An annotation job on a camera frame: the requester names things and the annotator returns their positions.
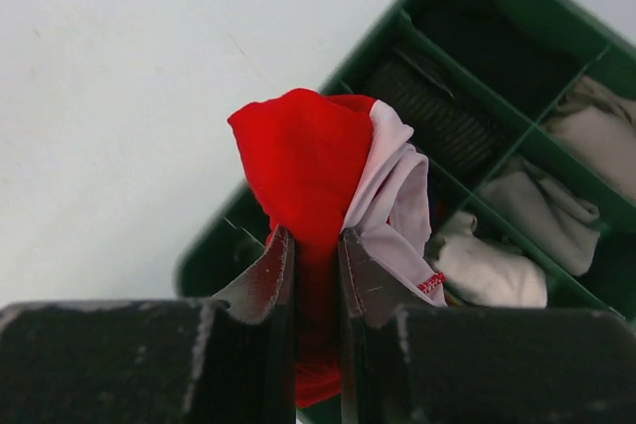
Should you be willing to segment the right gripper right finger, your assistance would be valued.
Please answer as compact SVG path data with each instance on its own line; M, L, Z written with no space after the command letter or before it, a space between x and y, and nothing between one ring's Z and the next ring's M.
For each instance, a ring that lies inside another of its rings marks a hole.
M631 423L635 333L590 309L431 306L339 242L346 423Z

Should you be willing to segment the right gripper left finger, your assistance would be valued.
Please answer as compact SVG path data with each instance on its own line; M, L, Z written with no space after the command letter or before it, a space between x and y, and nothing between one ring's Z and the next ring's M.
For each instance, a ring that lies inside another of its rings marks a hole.
M17 303L1 313L5 423L292 423L294 242L220 292Z

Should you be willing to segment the red underwear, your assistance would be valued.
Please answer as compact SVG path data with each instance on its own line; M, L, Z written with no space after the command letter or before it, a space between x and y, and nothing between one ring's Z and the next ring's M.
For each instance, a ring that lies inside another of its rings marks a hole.
M364 95L297 88L247 104L229 124L270 225L296 243L295 403L306 408L341 388L337 251L345 229L417 298L444 305L444 277L423 257L429 162L396 111Z

